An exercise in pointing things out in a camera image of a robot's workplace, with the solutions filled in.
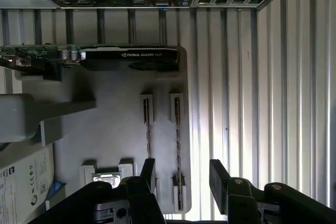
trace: label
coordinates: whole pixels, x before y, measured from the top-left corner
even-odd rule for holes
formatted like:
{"label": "label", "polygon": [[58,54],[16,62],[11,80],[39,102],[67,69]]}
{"label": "label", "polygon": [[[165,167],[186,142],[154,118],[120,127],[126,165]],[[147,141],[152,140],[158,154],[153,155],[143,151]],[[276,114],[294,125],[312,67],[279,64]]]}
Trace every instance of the label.
{"label": "label", "polygon": [[19,224],[46,199],[52,178],[45,148],[0,169],[0,224]]}
{"label": "label", "polygon": [[162,53],[156,53],[156,54],[146,54],[146,53],[143,53],[143,54],[121,54],[122,57],[159,57],[159,56],[162,56]]}

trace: metal side panel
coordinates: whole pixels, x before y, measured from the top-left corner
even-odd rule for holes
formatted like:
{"label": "metal side panel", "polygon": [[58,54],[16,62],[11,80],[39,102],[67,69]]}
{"label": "metal side panel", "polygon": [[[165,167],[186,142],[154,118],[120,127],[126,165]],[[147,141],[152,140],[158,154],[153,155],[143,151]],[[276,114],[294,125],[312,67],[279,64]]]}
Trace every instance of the metal side panel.
{"label": "metal side panel", "polygon": [[[192,181],[187,187],[192,208],[186,214],[167,215],[168,219],[224,219],[208,190],[209,158],[220,159],[232,176],[246,177],[259,188],[285,182],[336,207],[332,165],[336,0],[273,0],[258,13],[244,9],[38,12],[3,11],[2,42],[38,43],[41,33],[41,43],[162,42],[186,49],[187,158]],[[58,89],[53,84],[46,99],[57,97]],[[100,113],[97,120],[113,111]],[[84,136],[70,125],[67,129],[67,139],[57,142],[55,152],[65,151],[62,145],[70,139],[80,146]],[[103,146],[113,143],[103,133],[96,138]],[[85,148],[94,146],[80,146],[72,155]],[[102,155],[109,156],[108,150]],[[74,167],[67,166],[68,172],[77,172]]]}

